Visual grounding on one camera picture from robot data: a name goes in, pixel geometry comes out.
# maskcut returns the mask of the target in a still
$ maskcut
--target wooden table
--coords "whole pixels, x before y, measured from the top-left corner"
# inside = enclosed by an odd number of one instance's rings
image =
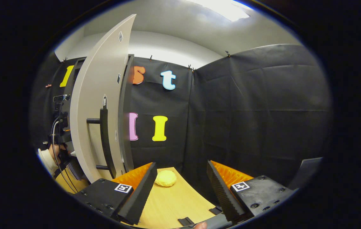
[[[140,222],[134,225],[135,227],[170,229],[182,227],[177,219],[189,217],[194,223],[199,223],[215,216],[209,211],[215,206],[195,191],[175,168],[163,168],[157,171],[162,170],[173,171],[176,175],[176,183],[171,187],[154,184]]]

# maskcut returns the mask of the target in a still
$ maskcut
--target white door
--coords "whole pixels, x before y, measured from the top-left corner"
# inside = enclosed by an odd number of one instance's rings
[[[135,16],[133,14],[118,23],[97,42],[84,61],[74,84],[70,104],[70,131],[77,159],[91,183],[100,178],[112,179],[109,171],[96,168],[96,165],[106,165],[100,125],[86,122],[87,118],[100,118],[104,95],[107,98],[109,146],[116,176],[125,173],[119,147],[118,100]]]

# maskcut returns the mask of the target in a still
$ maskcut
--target white ceiling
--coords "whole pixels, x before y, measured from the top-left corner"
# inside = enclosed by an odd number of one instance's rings
[[[134,0],[100,14],[84,26],[84,36],[107,32],[136,13],[132,30],[182,38],[222,56],[264,45],[301,44],[277,22],[252,9],[248,18],[230,22],[223,16],[185,0]]]

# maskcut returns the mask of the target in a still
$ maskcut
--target white wall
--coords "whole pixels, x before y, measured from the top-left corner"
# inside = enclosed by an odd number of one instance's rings
[[[86,57],[91,48],[105,35],[104,32],[89,35],[70,49],[68,59]],[[129,54],[193,68],[202,67],[221,55],[193,42],[156,32],[132,31],[129,39]]]
[[[57,58],[62,61],[64,58],[69,58],[70,51],[83,39],[84,26],[74,31],[71,35],[65,38],[59,46],[54,50]]]

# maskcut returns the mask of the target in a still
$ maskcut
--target ceiling light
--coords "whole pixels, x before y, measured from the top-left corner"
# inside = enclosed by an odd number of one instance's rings
[[[192,3],[204,6],[226,19],[235,22],[240,18],[250,17],[242,8],[248,9],[247,6],[233,0],[186,0]]]

